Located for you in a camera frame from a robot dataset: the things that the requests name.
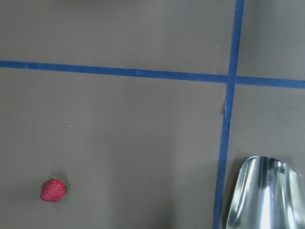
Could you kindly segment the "red strawberry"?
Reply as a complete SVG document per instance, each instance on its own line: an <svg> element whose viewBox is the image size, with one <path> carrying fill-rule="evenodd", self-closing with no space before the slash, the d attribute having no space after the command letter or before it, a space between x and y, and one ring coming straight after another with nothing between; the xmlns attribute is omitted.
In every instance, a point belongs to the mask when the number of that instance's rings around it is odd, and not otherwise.
<svg viewBox="0 0 305 229"><path fill-rule="evenodd" d="M70 192L70 185L59 177L51 177L41 187L40 199L56 203L64 199Z"/></svg>

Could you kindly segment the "steel ice scoop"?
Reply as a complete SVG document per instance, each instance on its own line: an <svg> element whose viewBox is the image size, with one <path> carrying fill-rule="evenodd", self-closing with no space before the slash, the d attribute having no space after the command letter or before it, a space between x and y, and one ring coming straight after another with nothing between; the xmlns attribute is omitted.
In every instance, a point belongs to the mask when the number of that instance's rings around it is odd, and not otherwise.
<svg viewBox="0 0 305 229"><path fill-rule="evenodd" d="M241 166L228 213L228 229L303 229L303 177L285 162L252 156Z"/></svg>

